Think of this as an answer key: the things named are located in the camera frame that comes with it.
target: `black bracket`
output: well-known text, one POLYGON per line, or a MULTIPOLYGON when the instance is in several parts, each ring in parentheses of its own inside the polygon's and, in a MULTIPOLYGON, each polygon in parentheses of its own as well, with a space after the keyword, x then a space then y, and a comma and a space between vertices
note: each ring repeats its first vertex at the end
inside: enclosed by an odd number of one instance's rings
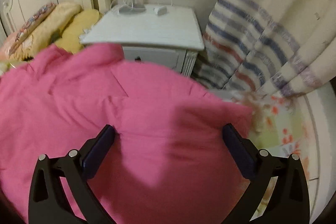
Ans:
MULTIPOLYGON (((86 141, 80 150, 37 161, 29 196, 29 224, 116 224, 101 206, 87 184, 114 143, 115 129, 105 126, 99 135, 86 141), (65 177, 86 220, 74 215, 60 177, 65 177)), ((288 159, 258 151, 228 124, 223 140, 242 175, 251 181, 237 205, 222 224, 308 224, 309 196, 305 174, 296 154, 288 159), (264 214, 250 221, 267 189, 271 177, 278 177, 264 214)))

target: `striped curtain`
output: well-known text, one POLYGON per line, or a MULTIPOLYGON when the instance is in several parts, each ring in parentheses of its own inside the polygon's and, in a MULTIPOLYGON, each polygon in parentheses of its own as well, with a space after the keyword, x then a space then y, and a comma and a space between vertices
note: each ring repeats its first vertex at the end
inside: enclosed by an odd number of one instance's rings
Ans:
POLYGON ((192 77, 284 96, 336 76, 336 0, 218 0, 192 77))

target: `screw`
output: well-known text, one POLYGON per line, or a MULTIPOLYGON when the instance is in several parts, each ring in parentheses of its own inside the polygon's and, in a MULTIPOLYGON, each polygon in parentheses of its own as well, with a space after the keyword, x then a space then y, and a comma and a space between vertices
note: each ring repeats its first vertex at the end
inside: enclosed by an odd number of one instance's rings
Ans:
POLYGON ((267 157, 267 156, 268 156, 268 152, 267 152, 267 150, 265 150, 265 149, 260 150, 260 151, 259 151, 259 154, 260 154, 261 156, 263 156, 263 157, 267 157))
POLYGON ((39 160, 44 160, 46 158, 46 154, 39 155, 39 160))
POLYGON ((78 154, 78 151, 77 151, 77 150, 71 150, 71 151, 69 152, 69 156, 70 156, 71 158, 77 156, 77 154, 78 154))
POLYGON ((299 159, 299 156, 298 156, 297 154, 292 154, 292 158, 293 158, 294 160, 298 160, 298 159, 299 159))

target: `white nightstand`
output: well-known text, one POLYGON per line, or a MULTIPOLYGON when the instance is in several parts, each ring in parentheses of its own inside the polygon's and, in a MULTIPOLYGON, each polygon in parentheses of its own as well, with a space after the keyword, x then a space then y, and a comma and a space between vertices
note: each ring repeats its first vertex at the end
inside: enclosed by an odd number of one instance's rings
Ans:
POLYGON ((125 58, 161 64, 190 76, 197 53, 204 49, 196 16, 191 8, 168 6, 165 15, 154 8, 138 14, 107 12, 83 38, 83 44, 120 43, 125 58))

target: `charger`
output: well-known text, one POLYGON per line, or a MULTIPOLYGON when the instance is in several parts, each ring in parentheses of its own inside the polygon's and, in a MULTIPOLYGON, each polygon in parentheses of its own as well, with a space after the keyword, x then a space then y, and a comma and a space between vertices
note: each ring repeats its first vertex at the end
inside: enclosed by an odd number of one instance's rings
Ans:
POLYGON ((167 6, 159 6, 159 7, 154 8, 154 13, 158 16, 166 14, 167 6))

